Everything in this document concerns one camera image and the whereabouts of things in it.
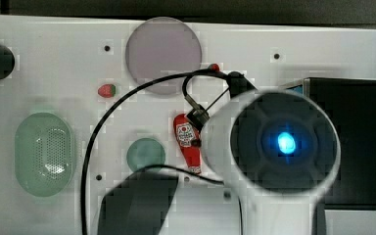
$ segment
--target black cable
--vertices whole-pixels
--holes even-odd
[[[227,78],[231,77],[221,71],[215,71],[215,70],[209,70],[209,73],[213,74],[212,76],[213,77],[217,77],[217,78],[220,78],[220,79],[223,79],[223,80],[226,80]],[[184,79],[184,82],[182,83],[182,93],[184,94],[184,97],[188,95],[188,92],[187,92],[187,86],[188,86],[188,82],[196,75],[200,75],[200,74],[195,74],[193,73],[192,75],[189,75],[187,76],[185,79]]]
[[[241,209],[240,198],[239,198],[239,210],[240,210],[240,235],[243,235],[243,211]]]
[[[83,235],[87,235],[87,219],[86,219],[86,181],[87,181],[87,171],[88,171],[88,165],[90,163],[90,156],[91,156],[91,151],[93,149],[94,141],[96,140],[96,137],[100,131],[100,129],[103,127],[103,124],[106,122],[106,120],[109,118],[109,116],[112,114],[112,112],[115,111],[115,109],[118,108],[119,105],[121,105],[127,98],[130,96],[136,94],[138,91],[143,90],[149,86],[152,86],[157,83],[161,83],[167,80],[172,80],[172,79],[177,79],[181,77],[193,77],[196,75],[206,75],[206,76],[212,76],[212,77],[218,77],[225,79],[229,77],[223,72],[220,71],[214,71],[214,70],[195,70],[192,72],[185,72],[185,73],[179,73],[179,74],[174,74],[174,75],[169,75],[165,76],[162,78],[155,79],[153,81],[147,82],[145,84],[142,84],[135,89],[129,91],[127,94],[125,94],[123,97],[118,99],[109,109],[108,111],[103,115],[103,117],[99,120],[97,123],[96,127],[93,130],[93,133],[91,134],[90,140],[87,145],[87,149],[85,152],[85,157],[84,157],[84,163],[83,163],[83,170],[81,173],[81,185],[80,185],[80,208],[81,208],[81,230]]]
[[[151,168],[168,168],[168,169],[174,169],[176,171],[179,171],[179,172],[182,172],[182,173],[186,173],[186,174],[189,174],[191,176],[194,176],[194,177],[197,177],[199,179],[202,179],[204,181],[207,181],[208,183],[218,184],[218,185],[223,185],[224,184],[224,182],[221,181],[221,180],[216,180],[216,179],[211,179],[211,178],[208,178],[208,177],[204,177],[202,175],[198,175],[196,173],[193,173],[191,171],[185,170],[183,168],[178,168],[176,166],[168,165],[168,164],[151,164],[151,165],[147,165],[145,167],[139,168],[134,173],[145,172],[145,171],[147,171],[147,170],[149,170]]]
[[[229,87],[227,89],[225,89],[225,91],[222,92],[221,95],[219,95],[214,101],[212,101],[212,103],[206,108],[206,111],[208,111],[229,90],[230,90]]]

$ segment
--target white table surface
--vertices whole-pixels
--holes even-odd
[[[85,147],[102,114],[136,86],[126,70],[124,48],[141,23],[0,16],[0,43],[16,56],[15,70],[0,81],[0,234],[81,233],[78,192]],[[376,30],[188,25],[202,44],[203,67],[219,63],[224,71],[244,72],[257,88],[308,76],[376,79]],[[105,52],[105,45],[112,50]],[[272,59],[275,53],[280,60]],[[113,100],[97,95],[97,88],[108,82],[118,86]],[[224,89],[219,80],[198,78],[191,92],[206,106]],[[14,136],[30,111],[43,107],[52,107],[73,128],[78,165],[64,191],[40,199],[27,194],[15,177]],[[132,141],[154,136],[165,147],[167,164],[185,166],[171,124],[177,113],[189,110],[182,95],[164,98],[141,92],[107,121],[88,174],[90,225],[105,193],[130,174],[125,154]],[[103,175],[102,181],[95,180],[97,174]],[[331,235],[376,234],[376,211],[327,211],[326,219]]]

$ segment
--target blue light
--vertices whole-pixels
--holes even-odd
[[[279,149],[283,154],[292,154],[296,150],[295,139],[288,132],[282,132],[277,137]]]

